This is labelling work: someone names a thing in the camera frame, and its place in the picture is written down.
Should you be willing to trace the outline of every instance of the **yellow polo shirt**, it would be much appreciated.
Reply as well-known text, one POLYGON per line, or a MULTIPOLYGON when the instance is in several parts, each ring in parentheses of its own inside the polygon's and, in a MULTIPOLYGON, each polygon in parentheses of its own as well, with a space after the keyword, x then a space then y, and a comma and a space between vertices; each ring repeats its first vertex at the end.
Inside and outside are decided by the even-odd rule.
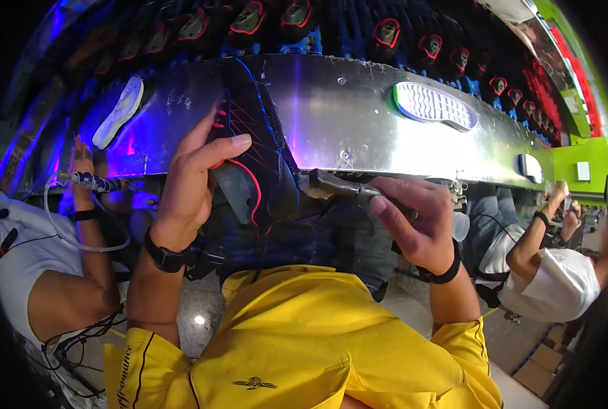
POLYGON ((501 408, 483 321, 445 324, 428 341, 376 303, 354 274, 282 266, 229 277, 226 311, 192 362, 130 329, 105 346, 110 408, 501 408))

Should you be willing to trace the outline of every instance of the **hand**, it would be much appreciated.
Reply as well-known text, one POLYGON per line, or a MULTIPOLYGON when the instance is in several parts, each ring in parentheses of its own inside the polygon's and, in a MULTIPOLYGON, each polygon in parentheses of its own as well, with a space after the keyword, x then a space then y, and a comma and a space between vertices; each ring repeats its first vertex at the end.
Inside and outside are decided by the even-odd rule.
POLYGON ((581 206, 579 205, 579 201, 572 201, 572 207, 574 210, 570 209, 566 211, 565 217, 563 218, 563 227, 561 228, 561 238, 563 241, 570 240, 579 227, 579 217, 581 217, 581 206))
MULTIPOLYGON (((74 141, 74 147, 72 148, 70 172, 88 172, 92 175, 94 175, 95 172, 94 165, 92 164, 92 152, 85 143, 81 142, 80 135, 77 135, 77 139, 74 141)), ((70 181, 70 193, 74 198, 75 206, 77 205, 77 201, 92 202, 90 189, 79 186, 72 181, 70 181)))
POLYGON ((568 183, 565 179, 561 179, 554 185, 554 190, 551 193, 549 200, 553 202, 554 206, 559 207, 561 202, 570 194, 568 189, 568 183))
POLYGON ((370 184, 418 213, 411 225, 385 197, 375 196, 370 201, 376 216, 397 241, 406 259, 432 274, 446 273, 454 262, 454 214, 449 189, 414 176, 377 177, 370 184))
POLYGON ((235 158, 251 146, 248 134, 216 139, 205 145, 215 114, 216 106, 213 106, 179 143, 151 227, 154 244, 176 253, 193 242, 211 213, 213 193, 208 184, 208 169, 225 159, 235 158))

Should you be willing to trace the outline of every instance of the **worker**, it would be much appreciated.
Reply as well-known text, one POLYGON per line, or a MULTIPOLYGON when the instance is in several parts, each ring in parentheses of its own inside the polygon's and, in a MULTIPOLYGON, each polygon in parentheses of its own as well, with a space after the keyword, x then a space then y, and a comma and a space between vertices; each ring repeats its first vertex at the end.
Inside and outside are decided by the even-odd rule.
POLYGON ((205 145, 214 114, 169 165, 128 289, 126 345, 105 350, 109 405, 501 408, 477 295, 452 240, 449 191, 415 177, 371 182, 417 210, 413 225, 386 197, 370 204, 403 254, 431 277, 438 327, 431 340, 375 302, 357 275, 298 264, 226 278, 215 336, 194 363, 179 349, 180 264, 195 253, 190 246, 211 212, 208 168, 252 143, 243 134, 205 145))
MULTIPOLYGON (((16 167, 13 159, 9 166, 16 167)), ((71 171, 95 173, 92 153, 78 136, 71 171)), ((15 192, 17 186, 7 189, 0 181, 0 189, 15 192)), ((69 189, 74 222, 54 214, 54 223, 73 241, 107 247, 92 191, 71 182, 69 189)), ((43 348, 112 315, 120 293, 107 253, 80 251, 58 237, 44 209, 0 190, 0 303, 13 328, 43 348)))
POLYGON ((511 190, 486 186, 470 211, 471 227, 463 243, 468 269, 477 291, 496 307, 546 322, 580 317, 608 285, 608 221, 600 227, 600 257, 593 262, 566 243, 580 225, 578 201, 564 212, 558 234, 546 234, 568 195, 558 181, 549 200, 525 231, 517 224, 511 190))

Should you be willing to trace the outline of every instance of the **white shoe sole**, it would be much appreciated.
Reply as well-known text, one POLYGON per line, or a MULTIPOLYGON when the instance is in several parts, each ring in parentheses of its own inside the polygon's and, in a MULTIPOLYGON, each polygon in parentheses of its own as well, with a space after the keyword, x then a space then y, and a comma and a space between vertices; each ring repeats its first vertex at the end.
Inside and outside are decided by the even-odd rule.
POLYGON ((418 82, 399 82, 393 88, 399 110, 419 122, 445 122, 461 132, 477 125, 476 112, 444 91, 418 82))
POLYGON ((104 119, 92 137, 92 143, 99 149, 106 149, 122 125, 126 124, 140 106, 145 85, 139 77, 131 77, 122 90, 113 111, 104 119))

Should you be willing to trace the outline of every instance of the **jeans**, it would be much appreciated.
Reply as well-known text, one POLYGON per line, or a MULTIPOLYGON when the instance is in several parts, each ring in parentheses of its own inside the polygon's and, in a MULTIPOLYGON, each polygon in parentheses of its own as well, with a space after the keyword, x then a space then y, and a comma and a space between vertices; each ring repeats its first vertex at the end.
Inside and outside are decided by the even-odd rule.
POLYGON ((314 221, 280 221, 259 237, 252 225, 238 222, 219 196, 216 192, 202 232, 230 255, 217 270, 220 283, 241 270, 311 264, 356 274, 374 292, 388 281, 397 263, 392 239, 367 202, 336 197, 314 221))
POLYGON ((472 273, 479 269, 488 248, 503 229, 517 223, 511 189, 491 184, 479 187, 482 189, 470 198, 474 203, 468 213, 470 231, 463 241, 463 263, 472 273))

